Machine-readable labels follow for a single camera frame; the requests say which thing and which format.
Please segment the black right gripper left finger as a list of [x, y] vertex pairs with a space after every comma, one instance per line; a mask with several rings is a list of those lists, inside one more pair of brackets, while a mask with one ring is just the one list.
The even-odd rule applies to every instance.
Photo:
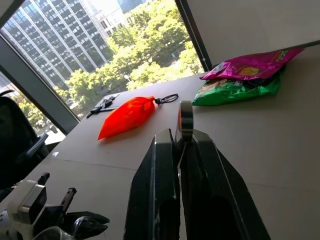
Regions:
[[172, 131], [157, 133], [130, 186], [125, 240], [177, 240], [180, 237], [180, 185]]

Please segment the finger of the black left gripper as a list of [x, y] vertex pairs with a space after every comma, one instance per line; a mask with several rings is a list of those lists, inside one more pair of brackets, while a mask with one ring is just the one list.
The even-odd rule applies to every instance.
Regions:
[[65, 215], [65, 219], [72, 223], [74, 223], [80, 217], [89, 217], [97, 221], [99, 224], [110, 223], [110, 220], [107, 217], [90, 211], [69, 212]]
[[75, 233], [75, 238], [91, 238], [103, 233], [108, 226], [93, 222], [82, 222]]

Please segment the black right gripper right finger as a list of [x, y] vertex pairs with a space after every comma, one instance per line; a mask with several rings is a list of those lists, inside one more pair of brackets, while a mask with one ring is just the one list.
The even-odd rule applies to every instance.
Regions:
[[248, 187], [204, 132], [177, 130], [175, 144], [189, 240], [269, 240]]

